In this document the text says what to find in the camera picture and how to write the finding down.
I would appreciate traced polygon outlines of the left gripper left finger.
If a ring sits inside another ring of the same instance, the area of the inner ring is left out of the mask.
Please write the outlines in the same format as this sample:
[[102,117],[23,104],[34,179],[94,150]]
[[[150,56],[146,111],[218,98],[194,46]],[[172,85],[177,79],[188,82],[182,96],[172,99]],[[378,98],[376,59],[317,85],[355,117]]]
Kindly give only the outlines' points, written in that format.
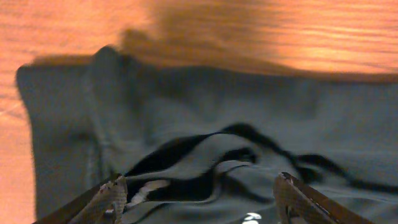
[[118,175],[98,184],[34,224],[121,223],[126,204],[126,178]]

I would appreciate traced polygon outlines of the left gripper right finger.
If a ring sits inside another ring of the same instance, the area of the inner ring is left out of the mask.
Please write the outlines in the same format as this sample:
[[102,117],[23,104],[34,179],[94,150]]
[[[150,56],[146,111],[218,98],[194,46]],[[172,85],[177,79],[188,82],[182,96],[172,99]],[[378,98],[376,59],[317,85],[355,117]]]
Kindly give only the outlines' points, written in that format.
[[287,172],[275,178],[273,194],[281,224],[373,224]]

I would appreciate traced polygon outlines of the black t-shirt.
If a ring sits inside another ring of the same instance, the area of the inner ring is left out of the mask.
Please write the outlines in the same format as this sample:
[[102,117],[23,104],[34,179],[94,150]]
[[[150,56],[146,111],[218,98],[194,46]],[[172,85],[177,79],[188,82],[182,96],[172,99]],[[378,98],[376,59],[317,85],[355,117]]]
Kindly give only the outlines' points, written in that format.
[[278,223],[292,174],[374,223],[397,222],[397,85],[159,69],[103,47],[24,65],[36,215],[115,174],[127,223]]

